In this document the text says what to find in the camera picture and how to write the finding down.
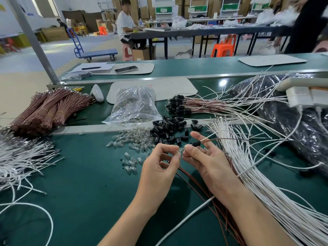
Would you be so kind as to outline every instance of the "bundle of brown wires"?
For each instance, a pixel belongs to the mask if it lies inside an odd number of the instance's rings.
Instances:
[[[94,102],[94,97],[67,87],[37,93],[26,110],[10,125],[10,129],[19,136],[44,136],[55,127],[64,125],[70,115]]]

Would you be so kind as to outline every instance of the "pink plastic stool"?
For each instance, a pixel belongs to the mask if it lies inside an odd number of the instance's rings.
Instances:
[[[122,43],[122,50],[123,50],[123,61],[134,61],[132,50],[129,44]]]

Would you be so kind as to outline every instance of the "table leg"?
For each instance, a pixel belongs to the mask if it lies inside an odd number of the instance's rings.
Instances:
[[[286,36],[285,40],[284,40],[284,43],[282,44],[281,48],[280,48],[280,52],[283,50],[285,44],[286,44],[286,41],[288,39],[289,36]]]
[[[195,37],[193,36],[193,52],[191,53],[191,55],[194,55],[194,48],[195,48]]]
[[[203,41],[204,41],[204,36],[202,35],[202,38],[200,39],[199,58],[202,57]]]
[[[165,59],[167,59],[167,37],[164,37],[164,55]]]
[[[255,36],[254,36],[253,44],[252,44],[251,50],[249,51],[248,55],[252,55],[253,48],[254,48],[257,37],[258,37],[258,33],[256,33]]]
[[[221,37],[221,34],[218,34],[218,35],[217,35],[216,44],[219,44],[219,43],[220,43],[220,37]]]
[[[252,35],[251,42],[249,43],[249,47],[248,47],[248,50],[247,50],[247,54],[249,54],[249,50],[250,50],[251,47],[252,47],[252,43],[253,43],[254,36],[255,36],[255,34]]]
[[[208,42],[208,35],[206,36],[206,43],[205,43],[205,49],[204,49],[204,55],[206,55],[206,49],[207,49],[207,42]]]
[[[148,44],[149,44],[149,60],[153,60],[153,53],[152,53],[153,40],[148,39]]]
[[[239,44],[239,39],[241,37],[241,34],[238,35],[238,38],[237,38],[237,43],[236,43],[236,47],[235,47],[235,52],[234,52],[234,55],[236,55],[236,52],[237,52],[237,47],[238,47],[238,44]]]

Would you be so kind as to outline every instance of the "black table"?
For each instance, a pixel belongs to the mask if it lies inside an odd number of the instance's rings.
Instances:
[[[290,36],[291,29],[288,26],[268,26],[268,25],[255,25],[255,26],[236,26],[236,27],[224,27],[220,26],[218,28],[209,28],[209,29],[172,29],[166,30],[164,32],[160,31],[140,31],[138,33],[131,33],[131,39],[148,39],[149,47],[153,45],[153,43],[164,43],[164,54],[165,58],[167,59],[167,38],[168,37],[193,37],[193,54],[194,54],[194,46],[195,46],[195,36],[202,36],[200,49],[199,49],[199,58],[201,57],[202,53],[202,46],[203,41],[207,40],[216,40],[219,43],[220,35],[221,34],[238,34],[238,39],[236,43],[236,49],[239,43],[240,36],[243,34],[253,34],[252,40],[250,43],[250,47],[248,50],[248,54],[251,55],[255,42],[259,38],[259,33],[268,33],[271,32],[272,36]],[[218,35],[215,38],[208,38],[209,35]],[[153,42],[152,39],[154,38],[164,38],[162,41],[155,41]],[[152,52],[149,50],[150,59],[153,59]]]

